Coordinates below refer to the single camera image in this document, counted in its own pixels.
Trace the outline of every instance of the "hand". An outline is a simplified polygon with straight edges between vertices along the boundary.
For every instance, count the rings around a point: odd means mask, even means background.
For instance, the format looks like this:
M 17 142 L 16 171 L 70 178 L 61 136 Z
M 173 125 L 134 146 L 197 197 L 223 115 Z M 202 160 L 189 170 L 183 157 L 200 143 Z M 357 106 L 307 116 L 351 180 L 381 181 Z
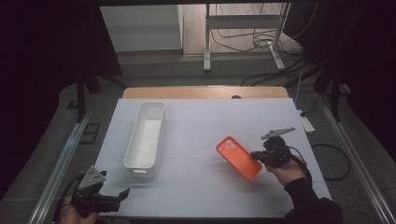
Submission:
M 93 224 L 99 217 L 97 213 L 90 213 L 87 217 L 82 217 L 76 208 L 70 204 L 72 197 L 68 197 L 66 200 L 67 204 L 61 211 L 60 222 L 61 224 Z
M 274 166 L 265 164 L 265 168 L 268 172 L 273 173 L 283 186 L 289 184 L 289 182 L 293 180 L 306 178 L 300 165 L 292 159 L 281 167 L 275 168 Z

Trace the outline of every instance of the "table leg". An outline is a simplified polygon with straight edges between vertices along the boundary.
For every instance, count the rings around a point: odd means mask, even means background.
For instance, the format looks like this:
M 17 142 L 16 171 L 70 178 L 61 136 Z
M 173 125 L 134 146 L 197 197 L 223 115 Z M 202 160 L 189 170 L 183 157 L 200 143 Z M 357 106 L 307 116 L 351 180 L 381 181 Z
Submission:
M 209 40 L 209 32 L 210 32 L 210 4 L 206 4 L 206 16 L 205 16 L 205 50 L 204 50 L 204 71 L 210 71 L 210 40 Z
M 290 3 L 286 3 L 285 6 L 282 8 L 282 11 L 280 12 L 279 24 L 274 35 L 274 40 L 269 47 L 269 49 L 271 50 L 271 54 L 273 55 L 273 58 L 275 60 L 277 70 L 279 71 L 285 70 L 285 65 L 283 64 L 282 59 L 280 59 L 277 42 L 279 41 L 280 34 L 282 33 L 283 25 L 285 24 L 286 14 L 288 12 L 289 5 Z

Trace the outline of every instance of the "phone case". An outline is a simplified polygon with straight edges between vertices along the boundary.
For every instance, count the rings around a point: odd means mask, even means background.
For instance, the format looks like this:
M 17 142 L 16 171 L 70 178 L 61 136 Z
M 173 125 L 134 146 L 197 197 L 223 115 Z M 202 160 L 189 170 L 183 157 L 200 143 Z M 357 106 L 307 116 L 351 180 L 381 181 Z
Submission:
M 253 179 L 262 169 L 262 164 L 254 161 L 250 154 L 231 136 L 222 140 L 217 145 L 216 150 L 248 180 Z

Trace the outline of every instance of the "white tabletop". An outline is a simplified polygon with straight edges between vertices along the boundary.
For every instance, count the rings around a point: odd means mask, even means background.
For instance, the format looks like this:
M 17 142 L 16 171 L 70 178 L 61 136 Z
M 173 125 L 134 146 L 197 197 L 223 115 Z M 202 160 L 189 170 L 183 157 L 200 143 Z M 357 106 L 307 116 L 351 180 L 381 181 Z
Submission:
M 165 134 L 157 177 L 134 178 L 123 160 L 139 106 L 165 104 Z M 263 168 L 247 181 L 220 154 L 216 145 L 232 136 L 246 150 L 264 150 L 261 136 L 283 134 L 308 162 L 314 190 L 331 198 L 293 101 L 288 99 L 119 100 L 95 167 L 107 171 L 100 193 L 118 195 L 131 189 L 118 217 L 283 217 L 292 209 L 289 194 Z

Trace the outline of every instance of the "metal bracket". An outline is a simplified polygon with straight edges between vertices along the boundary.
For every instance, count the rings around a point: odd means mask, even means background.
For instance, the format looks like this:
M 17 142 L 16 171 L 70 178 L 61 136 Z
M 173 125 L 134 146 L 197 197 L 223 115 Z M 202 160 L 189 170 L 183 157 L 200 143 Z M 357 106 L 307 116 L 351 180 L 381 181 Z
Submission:
M 295 128 L 293 128 L 293 127 L 288 128 L 288 129 L 270 130 L 269 133 L 267 133 L 265 136 L 262 136 L 262 140 L 268 139 L 268 138 L 277 137 L 277 136 L 280 136 L 281 134 L 289 133 L 289 132 L 292 132 L 294 130 L 295 130 Z

